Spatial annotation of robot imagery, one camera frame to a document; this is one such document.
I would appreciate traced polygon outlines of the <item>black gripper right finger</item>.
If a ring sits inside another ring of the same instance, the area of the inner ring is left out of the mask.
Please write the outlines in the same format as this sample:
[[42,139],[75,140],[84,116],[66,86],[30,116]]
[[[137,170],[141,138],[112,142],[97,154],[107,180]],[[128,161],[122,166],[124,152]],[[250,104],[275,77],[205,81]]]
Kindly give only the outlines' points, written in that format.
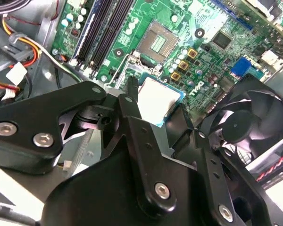
[[[271,225],[263,190],[255,185],[252,177],[240,173],[231,164],[232,154],[225,157],[220,151],[211,151],[208,137],[194,128],[184,104],[179,104],[170,114],[166,131],[169,145],[174,150],[172,157],[197,168],[199,178],[196,186],[200,189],[199,197],[203,199],[204,217],[211,221],[209,225],[243,226],[242,218],[248,214],[251,214],[254,226]],[[230,168],[230,177],[237,179],[242,186],[238,191],[250,198],[245,208],[234,208],[224,166]]]

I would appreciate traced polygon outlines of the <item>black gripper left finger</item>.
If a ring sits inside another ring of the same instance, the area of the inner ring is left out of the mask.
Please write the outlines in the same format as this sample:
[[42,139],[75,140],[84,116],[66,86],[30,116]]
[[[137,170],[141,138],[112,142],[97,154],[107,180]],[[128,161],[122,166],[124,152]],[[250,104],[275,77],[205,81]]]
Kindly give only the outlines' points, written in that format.
[[0,107],[0,166],[45,174],[56,165],[64,143],[88,129],[102,131],[100,161],[129,155],[136,197],[144,212],[172,212],[177,199],[150,123],[141,117],[138,82],[115,97],[84,81]]

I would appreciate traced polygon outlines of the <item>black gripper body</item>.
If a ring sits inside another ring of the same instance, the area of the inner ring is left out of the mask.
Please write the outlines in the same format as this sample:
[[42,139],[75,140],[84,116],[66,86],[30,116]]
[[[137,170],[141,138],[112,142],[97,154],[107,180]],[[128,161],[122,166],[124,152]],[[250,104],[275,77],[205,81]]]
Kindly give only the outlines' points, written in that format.
[[197,172],[165,158],[176,208],[158,218],[139,206],[129,155],[121,152],[59,184],[45,202],[43,226],[210,226]]

